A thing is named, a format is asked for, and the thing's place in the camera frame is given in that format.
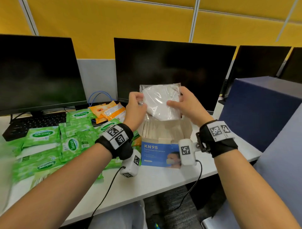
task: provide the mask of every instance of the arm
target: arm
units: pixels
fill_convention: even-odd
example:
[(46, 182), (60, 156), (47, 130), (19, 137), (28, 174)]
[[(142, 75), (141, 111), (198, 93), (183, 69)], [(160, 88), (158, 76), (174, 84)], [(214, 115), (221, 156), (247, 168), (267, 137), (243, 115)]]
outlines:
[[(167, 105), (179, 109), (198, 127), (213, 120), (197, 98), (181, 87), (180, 102)], [(269, 184), (238, 151), (232, 150), (214, 158), (217, 171), (241, 228), (301, 228), (287, 206)]]
[[(131, 92), (124, 123), (136, 130), (146, 106), (143, 94)], [(0, 217), (0, 228), (59, 228), (112, 159), (110, 151), (96, 143), (54, 172), (24, 195)]]

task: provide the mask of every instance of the hand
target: hand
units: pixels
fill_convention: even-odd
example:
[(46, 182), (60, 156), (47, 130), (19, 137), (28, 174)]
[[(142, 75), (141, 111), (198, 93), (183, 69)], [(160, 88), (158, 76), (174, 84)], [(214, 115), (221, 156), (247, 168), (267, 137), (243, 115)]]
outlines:
[(195, 95), (186, 87), (180, 87), (182, 96), (179, 102), (167, 101), (169, 107), (179, 109), (182, 114), (191, 119), (192, 123), (201, 127), (203, 124), (214, 120), (213, 117), (204, 109)]
[(147, 112), (147, 104), (142, 106), (138, 102), (143, 100), (143, 94), (139, 92), (130, 92), (129, 93), (129, 102), (126, 106), (126, 116), (124, 124), (126, 124), (133, 132), (144, 121), (144, 117)]

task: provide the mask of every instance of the black wrist strap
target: black wrist strap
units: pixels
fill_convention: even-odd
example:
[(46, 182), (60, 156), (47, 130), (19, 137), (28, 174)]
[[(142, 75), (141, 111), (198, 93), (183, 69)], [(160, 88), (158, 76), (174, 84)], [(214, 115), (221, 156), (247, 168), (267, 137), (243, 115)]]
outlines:
[(119, 157), (121, 160), (125, 160), (130, 158), (133, 153), (132, 138), (132, 130), (127, 125), (119, 123), (105, 131), (95, 143), (100, 143), (109, 150), (112, 158)]
[(211, 153), (213, 158), (225, 152), (238, 149), (236, 142), (232, 138), (224, 139), (217, 142), (214, 141), (207, 125), (216, 121), (217, 120), (212, 120), (202, 125), (199, 129), (199, 132), (196, 133), (200, 149), (204, 152)]

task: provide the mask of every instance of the kn95 mask box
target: kn95 mask box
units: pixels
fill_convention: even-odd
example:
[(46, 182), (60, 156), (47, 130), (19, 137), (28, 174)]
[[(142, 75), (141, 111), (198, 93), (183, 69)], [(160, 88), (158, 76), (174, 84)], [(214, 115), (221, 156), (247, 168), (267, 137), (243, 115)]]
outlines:
[(190, 138), (192, 125), (188, 118), (159, 121), (145, 120), (138, 129), (142, 136), (142, 165), (180, 168), (178, 141)]

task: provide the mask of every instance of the keyboard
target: keyboard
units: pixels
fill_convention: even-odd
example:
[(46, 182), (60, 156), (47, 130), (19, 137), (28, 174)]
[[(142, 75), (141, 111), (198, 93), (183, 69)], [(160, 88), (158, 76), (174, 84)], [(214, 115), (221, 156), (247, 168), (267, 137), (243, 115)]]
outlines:
[(58, 112), (44, 114), (41, 116), (17, 118), (14, 119), (10, 126), (3, 133), (6, 141), (12, 141), (21, 137), (25, 137), (31, 128), (58, 126), (59, 123), (66, 122), (66, 113)]

